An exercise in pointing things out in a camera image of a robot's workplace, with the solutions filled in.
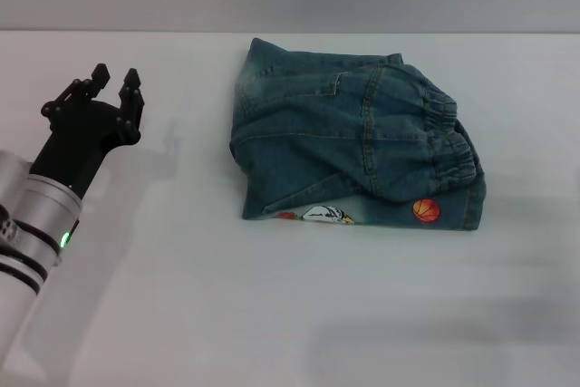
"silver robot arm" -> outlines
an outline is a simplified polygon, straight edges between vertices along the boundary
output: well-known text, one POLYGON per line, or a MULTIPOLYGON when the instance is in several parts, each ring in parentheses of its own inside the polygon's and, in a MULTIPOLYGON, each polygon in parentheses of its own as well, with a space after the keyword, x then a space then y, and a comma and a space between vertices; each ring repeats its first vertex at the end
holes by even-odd
POLYGON ((94 100, 109 77, 99 64, 92 79, 73 81, 43 106, 52 135, 32 165, 0 151, 0 366, 79 224, 106 154, 140 140, 139 76, 131 69, 125 77, 120 108, 94 100))

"basketball patch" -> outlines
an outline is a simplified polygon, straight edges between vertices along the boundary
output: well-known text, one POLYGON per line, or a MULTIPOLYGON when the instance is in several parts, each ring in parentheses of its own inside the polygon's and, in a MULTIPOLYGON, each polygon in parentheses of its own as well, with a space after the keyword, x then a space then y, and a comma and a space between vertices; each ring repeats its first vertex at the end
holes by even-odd
POLYGON ((439 218, 441 209, 432 199, 420 199, 413 205, 413 213, 420 221, 433 222, 439 218))

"white table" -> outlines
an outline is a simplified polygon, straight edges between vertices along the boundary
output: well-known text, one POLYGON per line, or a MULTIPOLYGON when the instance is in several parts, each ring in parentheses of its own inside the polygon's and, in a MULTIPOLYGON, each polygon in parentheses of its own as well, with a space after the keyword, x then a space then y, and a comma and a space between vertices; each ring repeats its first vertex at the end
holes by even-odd
POLYGON ((403 53, 454 97, 487 172, 474 233, 240 219, 227 142, 253 35, 0 33, 0 148, 44 102, 130 67, 138 146, 105 160, 7 387, 580 385, 580 36, 262 35, 403 53))

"folded denim jacket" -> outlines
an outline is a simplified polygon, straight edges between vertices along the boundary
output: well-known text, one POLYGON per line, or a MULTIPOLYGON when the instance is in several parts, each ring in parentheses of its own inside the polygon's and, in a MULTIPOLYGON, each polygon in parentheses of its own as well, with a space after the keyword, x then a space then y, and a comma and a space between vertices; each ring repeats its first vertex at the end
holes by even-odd
POLYGON ((486 195, 457 103, 400 54, 288 52, 255 39, 230 149, 242 217, 474 230, 486 195))

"cartoon print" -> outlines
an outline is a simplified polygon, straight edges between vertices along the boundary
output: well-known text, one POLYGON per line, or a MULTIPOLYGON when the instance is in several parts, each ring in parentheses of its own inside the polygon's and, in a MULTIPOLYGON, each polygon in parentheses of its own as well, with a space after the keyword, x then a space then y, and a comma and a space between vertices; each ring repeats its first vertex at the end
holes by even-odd
POLYGON ((439 219, 441 209, 432 199, 420 199, 413 205, 413 213, 418 220, 423 222, 434 222, 439 219))
POLYGON ((332 206, 314 206, 302 215, 305 221, 336 222, 340 224, 354 224, 351 217, 339 208, 332 206))

